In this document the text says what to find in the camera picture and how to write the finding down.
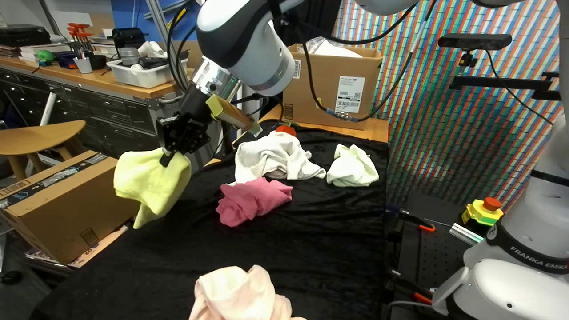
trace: wooden stool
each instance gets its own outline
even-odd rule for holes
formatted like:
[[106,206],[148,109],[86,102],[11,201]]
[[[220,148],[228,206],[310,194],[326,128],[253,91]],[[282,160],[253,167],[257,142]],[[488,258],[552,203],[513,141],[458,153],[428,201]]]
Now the wooden stool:
[[84,148],[77,135],[86,128],[86,121],[70,121],[47,126],[27,126],[0,130],[0,155],[8,157],[17,180],[26,178],[27,160],[35,164],[36,173],[43,171],[38,153],[54,150],[63,160],[83,153]]

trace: workbench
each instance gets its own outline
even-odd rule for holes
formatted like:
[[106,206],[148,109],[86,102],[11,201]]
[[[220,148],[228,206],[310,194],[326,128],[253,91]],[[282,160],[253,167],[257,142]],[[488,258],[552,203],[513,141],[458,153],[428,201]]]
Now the workbench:
[[38,68],[0,57],[0,94],[24,125],[40,125],[51,93],[58,94],[51,123],[86,119],[84,144],[111,157],[157,148],[155,119],[179,109],[173,82],[132,87],[118,84],[109,70],[83,75],[79,70]]

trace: fabric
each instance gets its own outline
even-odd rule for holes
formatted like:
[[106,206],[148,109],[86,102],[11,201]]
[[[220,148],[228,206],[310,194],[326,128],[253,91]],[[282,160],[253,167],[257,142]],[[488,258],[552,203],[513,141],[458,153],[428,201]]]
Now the fabric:
[[191,320],[292,320],[291,301],[276,294],[269,272],[260,265],[250,272],[225,267],[202,276],[195,295]]
[[239,146],[236,155],[236,182],[244,183],[266,174],[287,180],[324,178],[326,171],[310,162],[300,139],[285,132],[271,132],[253,142]]
[[225,198],[218,205],[221,222],[236,228],[246,221],[268,215],[271,210],[292,201],[292,187],[259,178],[248,183],[221,185]]
[[220,222],[220,187],[236,162],[211,166],[193,182],[163,224],[127,231],[77,270],[42,304],[33,320],[189,320],[196,281],[218,269],[264,267],[294,315],[308,320],[378,320],[392,258],[387,210],[388,148],[316,130],[298,130],[312,162],[332,167],[337,144],[358,144],[380,171],[367,189],[326,180],[287,182],[294,201],[241,228]]
[[371,157],[355,144],[351,148],[339,144],[335,158],[326,176],[328,183],[337,187],[369,187],[380,180]]
[[120,198],[141,203],[134,230],[164,217],[191,182],[193,164],[175,153],[168,167],[161,164],[164,150],[123,153],[115,171]]

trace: brown cardboard box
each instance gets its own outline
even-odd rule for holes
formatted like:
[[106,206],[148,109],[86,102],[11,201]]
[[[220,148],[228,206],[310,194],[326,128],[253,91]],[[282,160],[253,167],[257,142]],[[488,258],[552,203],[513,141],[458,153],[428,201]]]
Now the brown cardboard box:
[[70,263],[129,221],[115,167],[116,158],[86,151],[0,190],[0,210],[31,246]]
[[[381,55],[376,50],[351,48],[362,57],[310,55],[314,84],[321,103],[349,118],[365,118],[374,103]],[[326,126],[362,128],[364,123],[337,119],[323,112],[312,96],[303,46],[291,46],[298,75],[284,93],[285,119]]]

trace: black cloth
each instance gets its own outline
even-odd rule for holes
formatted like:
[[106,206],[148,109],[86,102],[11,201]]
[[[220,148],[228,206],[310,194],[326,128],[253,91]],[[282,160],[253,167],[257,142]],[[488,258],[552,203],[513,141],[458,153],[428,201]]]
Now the black cloth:
[[339,189],[317,178],[285,182],[294,187],[291,205],[232,230],[216,214],[220,187],[234,182],[232,160],[207,167],[161,226],[129,231],[49,295],[35,318],[184,320],[200,276],[262,265],[278,294],[292,301],[294,315],[376,320],[387,297],[388,153],[324,132],[300,132],[300,139],[324,169],[339,142],[356,142],[381,180],[367,189]]

